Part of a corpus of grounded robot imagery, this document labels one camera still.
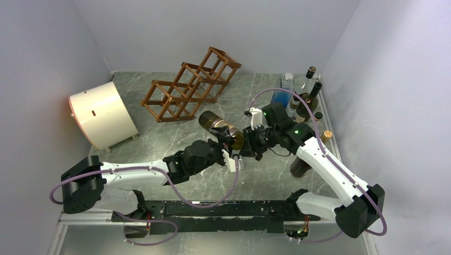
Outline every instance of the bottle neck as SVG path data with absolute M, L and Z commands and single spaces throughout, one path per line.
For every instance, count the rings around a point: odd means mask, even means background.
M 313 86 L 313 89 L 312 89 L 312 91 L 310 92 L 310 94 L 309 94 L 308 97 L 309 97 L 310 99 L 315 98 L 315 97 L 318 95 L 318 93 L 320 92 L 320 90 L 321 90 L 322 87 L 323 87 L 323 84 L 322 84 L 322 83 L 320 83 L 320 82 L 315 83 L 315 85 Z
M 308 69 L 307 73 L 305 74 L 305 77 L 307 79 L 311 79 L 313 78 L 313 75 L 315 74 L 316 68 L 314 66 L 310 66 L 310 68 Z

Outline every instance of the wooden wine rack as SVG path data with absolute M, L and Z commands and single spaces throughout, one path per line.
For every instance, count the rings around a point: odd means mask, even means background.
M 215 64 L 211 68 L 205 67 L 204 65 L 207 63 L 208 59 L 212 57 L 212 55 L 217 58 Z M 232 71 L 224 79 L 221 75 L 227 66 L 230 67 Z M 202 103 L 217 102 L 218 96 L 226 88 L 230 82 L 230 79 L 232 79 L 233 75 L 240 67 L 241 64 L 233 60 L 233 58 L 227 55 L 227 53 L 210 46 L 200 65 L 183 62 L 179 73 L 172 82 L 153 80 L 146 97 L 143 101 L 141 101 L 141 105 L 149 110 L 157 122 L 192 120 L 194 119 L 194 114 L 196 114 L 197 110 L 199 110 Z M 193 76 L 188 83 L 180 83 L 180 78 L 186 70 L 188 70 L 188 72 L 190 72 Z M 202 83 L 208 84 L 208 87 L 204 89 L 201 86 Z M 214 95 L 210 95 L 213 86 L 221 87 Z M 163 92 L 163 99 L 151 100 L 151 96 L 157 88 Z M 175 91 L 178 92 L 179 95 L 173 95 L 173 92 Z M 196 105 L 191 111 L 189 111 L 186 109 L 188 104 Z M 150 105 L 161 106 L 162 109 L 160 110 L 160 113 L 157 114 L 153 109 L 151 109 Z M 176 112 L 170 109 L 171 105 L 176 105 L 178 107 Z M 165 117 L 164 115 L 166 112 L 168 112 L 171 117 Z

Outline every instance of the blue bottle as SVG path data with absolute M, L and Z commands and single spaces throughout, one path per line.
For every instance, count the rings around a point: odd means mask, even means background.
M 293 82 L 293 74 L 292 73 L 286 73 L 282 77 L 280 77 L 277 80 L 277 83 L 275 84 L 276 88 L 282 88 L 287 89 L 290 91 L 293 91 L 295 84 Z M 288 103 L 290 102 L 291 94 L 288 92 L 275 90 L 271 97 L 271 103 L 282 103 L 284 108 L 287 108 Z

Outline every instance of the floor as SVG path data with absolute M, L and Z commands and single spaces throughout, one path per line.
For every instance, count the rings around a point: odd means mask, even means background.
M 151 82 L 154 79 L 172 81 L 176 73 L 118 72 L 113 81 L 122 100 L 134 121 L 139 139 L 126 139 L 111 147 L 111 152 L 91 149 L 92 155 L 99 155 L 101 161 L 110 163 L 151 162 L 183 150 L 196 140 L 214 138 L 198 124 L 198 117 L 209 110 L 235 125 L 239 129 L 249 126 L 249 119 L 243 114 L 248 103 L 260 91 L 274 87 L 280 75 L 277 74 L 235 74 L 229 86 L 224 90 L 218 103 L 202 104 L 196 113 L 196 119 L 185 122 L 156 123 L 150 112 L 140 105 Z M 300 76 L 295 76 L 295 83 Z M 271 92 L 256 100 L 255 106 L 261 108 L 269 103 Z M 319 125 L 320 132 L 325 123 Z M 279 154 L 286 151 L 280 147 L 274 149 Z M 228 200 L 280 200 L 286 199 L 292 192 L 308 189 L 313 193 L 336 197 L 332 189 L 320 176 L 310 170 L 303 178 L 294 178 L 289 166 L 294 156 L 280 157 L 268 151 L 261 161 L 245 158 L 245 169 L 239 173 L 236 189 Z M 227 193 L 233 183 L 234 173 L 226 168 L 214 165 L 202 175 L 192 176 L 188 182 L 177 185 L 180 193 L 189 200 L 217 200 Z M 146 200 L 179 200 L 170 186 L 126 187 L 143 192 Z
M 92 155 L 99 155 L 101 161 L 111 163 L 138 163 L 162 159 L 183 150 L 195 140 L 213 138 L 202 129 L 197 118 L 186 122 L 156 123 L 149 111 L 140 105 L 151 81 L 154 79 L 171 81 L 175 73 L 136 73 L 119 72 L 114 83 L 130 113 L 138 131 L 139 139 L 127 139 L 111 147 L 111 152 L 91 149 Z M 216 104 L 203 104 L 196 117 L 205 110 L 213 111 L 225 120 L 242 129 L 249 125 L 243 111 L 251 99 L 260 91 L 275 86 L 280 77 L 276 74 L 236 74 L 224 90 Z M 268 104 L 271 93 L 262 95 L 256 107 Z M 322 104 L 317 111 L 324 112 Z M 329 123 L 321 121 L 320 132 Z M 335 146 L 327 146 L 334 152 Z M 276 152 L 285 150 L 275 147 Z M 332 189 L 314 171 L 303 178 L 294 178 L 289 166 L 294 156 L 280 157 L 268 151 L 261 161 L 245 158 L 245 169 L 239 172 L 239 182 L 229 200 L 277 200 L 286 199 L 298 189 L 308 189 L 323 196 L 336 197 Z M 232 185 L 234 174 L 214 165 L 202 175 L 192 176 L 188 182 L 177 185 L 180 193 L 189 200 L 217 200 L 224 196 Z M 179 200 L 169 186 L 125 187 L 143 192 L 147 200 Z M 290 242 L 283 234 L 268 234 L 265 231 L 179 233 L 174 240 L 153 247 L 131 247 L 122 241 L 120 226 L 70 226 L 61 254 L 367 254 L 363 237 L 352 239 L 342 234 L 337 239 L 321 244 L 302 244 Z M 331 222 L 314 222 L 308 239 L 321 240 L 339 231 Z M 155 242 L 167 235 L 147 236 L 140 242 Z

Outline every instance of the bottle cap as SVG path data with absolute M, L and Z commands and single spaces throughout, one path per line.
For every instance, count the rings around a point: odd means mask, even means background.
M 321 135 L 321 141 L 326 144 L 330 139 L 332 138 L 332 131 L 330 130 L 326 130 L 322 135 Z
M 323 118 L 323 114 L 322 113 L 320 113 L 320 112 L 316 112 L 315 113 L 315 120 L 319 121 L 322 118 Z
M 313 75 L 315 74 L 316 68 L 314 66 L 310 66 L 308 68 L 307 73 L 305 74 L 305 77 L 307 77 L 307 79 L 311 79 L 313 77 Z
M 283 76 L 283 78 L 285 80 L 289 80 L 291 81 L 293 79 L 293 74 L 292 73 L 285 73 L 285 75 Z

